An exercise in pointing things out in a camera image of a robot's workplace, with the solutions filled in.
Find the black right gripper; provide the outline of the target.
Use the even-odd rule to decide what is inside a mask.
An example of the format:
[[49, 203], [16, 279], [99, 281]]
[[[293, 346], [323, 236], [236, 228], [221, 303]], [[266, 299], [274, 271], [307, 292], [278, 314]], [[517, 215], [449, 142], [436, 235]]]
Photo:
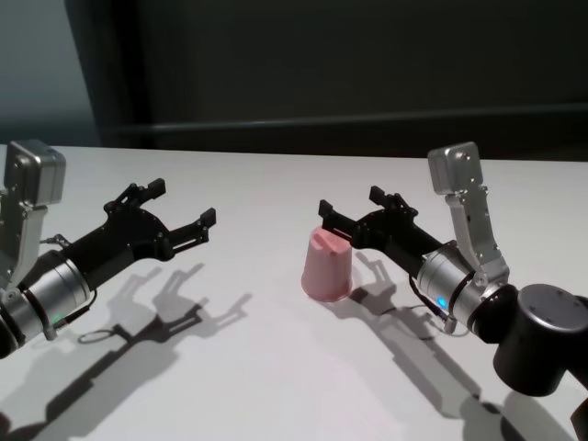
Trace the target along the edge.
[[411, 277], [416, 277], [425, 256], [443, 244], [414, 223], [418, 211], [399, 193], [387, 194], [382, 188], [372, 186], [368, 198], [383, 209], [360, 220], [347, 218], [321, 199], [318, 214], [322, 218], [322, 228], [346, 240], [355, 249], [382, 252]]

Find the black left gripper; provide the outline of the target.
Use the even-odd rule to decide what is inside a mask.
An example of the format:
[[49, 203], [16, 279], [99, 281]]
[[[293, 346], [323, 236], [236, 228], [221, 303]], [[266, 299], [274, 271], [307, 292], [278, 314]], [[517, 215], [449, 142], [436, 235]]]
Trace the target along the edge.
[[62, 251], [90, 289], [100, 287], [139, 260], [169, 261], [209, 241], [209, 230], [217, 222], [214, 208], [207, 209], [194, 222], [171, 231], [157, 217], [139, 209], [165, 192], [162, 178], [146, 187], [131, 183], [104, 206], [107, 221], [102, 226]]

